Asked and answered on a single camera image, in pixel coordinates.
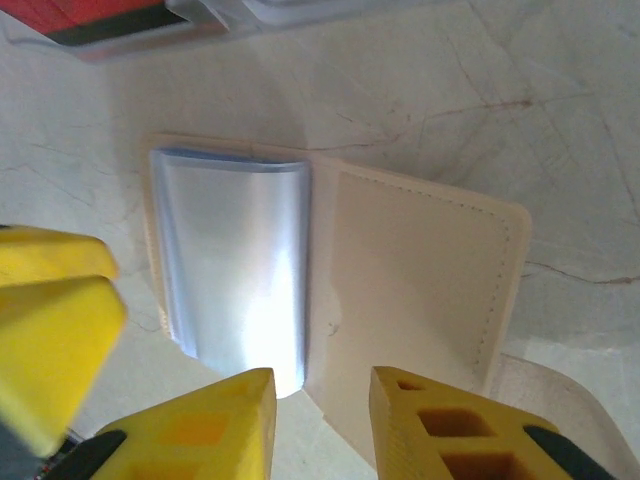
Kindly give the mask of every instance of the open wallet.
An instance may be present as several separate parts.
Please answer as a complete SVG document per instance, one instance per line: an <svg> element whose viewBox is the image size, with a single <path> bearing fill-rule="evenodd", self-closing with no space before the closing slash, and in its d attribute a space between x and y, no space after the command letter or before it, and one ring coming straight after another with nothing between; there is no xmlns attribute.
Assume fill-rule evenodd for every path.
<svg viewBox="0 0 640 480"><path fill-rule="evenodd" d="M184 177L173 171L180 162L175 163L175 158L169 157L175 157L176 152L183 157L188 152L187 156L197 157L200 162L222 160L228 162L227 165L244 159L262 165L257 170L263 172L270 171L277 163L302 162L307 166L308 176L301 174L295 188L282 187L289 192L289 197L280 200L274 200L273 194L265 195L265 192L282 191L277 182L263 187L262 180L256 177L247 180L229 177L228 181L218 177L217 187L212 185L207 192L198 182L209 175L210 172L202 170L209 166L189 161L183 166L196 171L192 171L189 178ZM268 315L263 315L261 321L244 323L248 309L240 309L238 313L238 308L223 305L246 299L246 285L255 287L255 282L241 279L245 291L238 296L221 283L220 277L215 278L215 268L221 265L220 261L214 262L212 270L205 268L212 252L227 259L241 257L238 248L242 246L237 244L244 239L238 234L238 242L225 240L221 235L230 233L221 232L220 228L230 224L246 226L246 222L237 220L237 210L227 214L220 211L227 208L227 204L237 208L247 198L257 196L254 203L262 207L252 207L248 216L243 217L249 218L251 225L260 225L260 212L274 209L297 219L298 223L294 223L302 233L295 236L294 242L289 242L297 257L293 260L287 257L289 263L285 264L295 269L298 262L299 269L297 274L286 277L289 287L284 291L289 292L289 297L282 298L295 305L301 298L301 306L296 307L301 313L296 318L291 308L285 310L291 319L287 322L291 328L281 330L289 339L285 343L297 345L290 352L289 358L294 360L289 363L301 369L302 375L287 373L288 378L297 380L278 390L278 395L285 396L302 387L324 412L326 421L370 464L374 464L375 457L367 405L370 371L375 365L394 366L466 391L491 395L503 403L543 416L550 414L551 408L545 406L550 396L555 395L553 401L557 401L558 395L564 395L563 400L576 405L584 400L584 395L589 396L586 390L577 387L570 389L573 394L568 395L563 382L571 381L565 377L500 355L531 234L530 217L521 206L328 158L322 152L248 141L158 134L146 139L141 157L147 245L163 328L185 353L201 360L214 359L204 363L225 376L242 369L273 367L278 390L283 384L279 385L278 367L286 366L252 364L252 361L264 362L265 357L251 358L246 352L241 362L225 362L220 360L221 355L217 360L214 358L216 351L225 352L229 348L229 335L240 339L233 344L236 347L243 338L253 338L255 347L260 344L255 341L257 335L263 339L261 348L277 351L278 359L284 345L274 340L273 332L265 329ZM223 168L228 169L237 171L238 167ZM171 184L178 177L182 178L182 187L172 193ZM248 193L237 191L245 187ZM301 202L299 208L295 202L287 201L292 198ZM182 213L192 215L194 202L202 215L211 215L210 222L201 216L184 221ZM265 221L276 225L281 222L271 213ZM284 222L276 230L282 232L291 225L291 221ZM273 242L274 238L280 238L274 235L261 238L270 239L272 246L281 245ZM197 242L181 241L181 238L194 237ZM211 245L220 248L212 250ZM245 275L256 272L257 259L264 255L272 260L267 267L258 269L260 272L277 272L276 267L282 264L276 261L282 256L264 244L247 248L254 261L241 262L240 267L231 270L228 262L223 262L221 275L229 271ZM225 249L231 249L231 253L225 255ZM211 277L208 283L206 275ZM193 277L194 282L197 279L200 287L183 291L195 285L186 277ZM177 283L170 281L172 278L185 281L176 287ZM234 275L223 280L235 282L239 278ZM258 283L263 293L273 288L273 282ZM182 315L176 313L180 299L192 306ZM273 304L262 304L262 307L254 308L252 314L273 311ZM239 323L234 315L241 318ZM231 332L229 325L235 325L237 331ZM260 325L254 336L248 332L252 325ZM192 348L185 338L191 338ZM300 358L300 352L302 362L297 365L295 359ZM547 379L549 385L554 386L544 390ZM538 390L527 392L528 388ZM597 404L592 397L585 401L588 405ZM574 427L577 425L582 435L577 439L579 445L582 445L580 441L588 443L589 436L600 440L602 435L615 437L611 443L607 439L594 440L589 445L597 445L599 451L587 449L588 453L614 474L629 469L637 473L633 454L611 419L599 408L576 409L570 404L561 409L571 413L567 418L551 415L554 418L549 419L562 431L563 420ZM595 423L580 416L594 411L599 415ZM596 427L585 427L587 424Z"/></svg>

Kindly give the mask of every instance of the white marble table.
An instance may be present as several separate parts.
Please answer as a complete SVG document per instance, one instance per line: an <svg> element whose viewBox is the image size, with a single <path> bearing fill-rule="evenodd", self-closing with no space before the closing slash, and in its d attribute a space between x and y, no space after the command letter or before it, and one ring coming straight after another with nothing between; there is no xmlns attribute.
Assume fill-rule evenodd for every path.
<svg viewBox="0 0 640 480"><path fill-rule="evenodd" d="M640 452L639 13L442 0L102 66L0 45L0 221L103 238L131 310L76 428L216 379L158 331L150 289L137 139L174 131L524 204L534 236L505 351L581 382ZM375 475L297 395L280 405L273 478Z"/></svg>

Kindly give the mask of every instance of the clear plastic container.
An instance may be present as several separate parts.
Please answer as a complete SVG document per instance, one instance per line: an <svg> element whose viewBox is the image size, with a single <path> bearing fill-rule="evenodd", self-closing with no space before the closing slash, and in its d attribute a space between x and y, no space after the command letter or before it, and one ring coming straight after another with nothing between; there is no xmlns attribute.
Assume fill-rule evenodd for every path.
<svg viewBox="0 0 640 480"><path fill-rule="evenodd" d="M94 63L185 42L231 40L426 1L429 0L165 0L167 9L187 21L82 47L59 45L2 12L0 27L12 45L47 53L58 51Z"/></svg>

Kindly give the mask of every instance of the red object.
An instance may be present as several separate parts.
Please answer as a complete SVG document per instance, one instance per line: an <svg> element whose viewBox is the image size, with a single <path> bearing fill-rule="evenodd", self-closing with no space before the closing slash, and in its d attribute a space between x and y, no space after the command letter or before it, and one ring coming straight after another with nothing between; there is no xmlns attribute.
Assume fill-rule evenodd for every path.
<svg viewBox="0 0 640 480"><path fill-rule="evenodd" d="M162 0L0 0L0 10L47 35L155 5Z"/></svg>

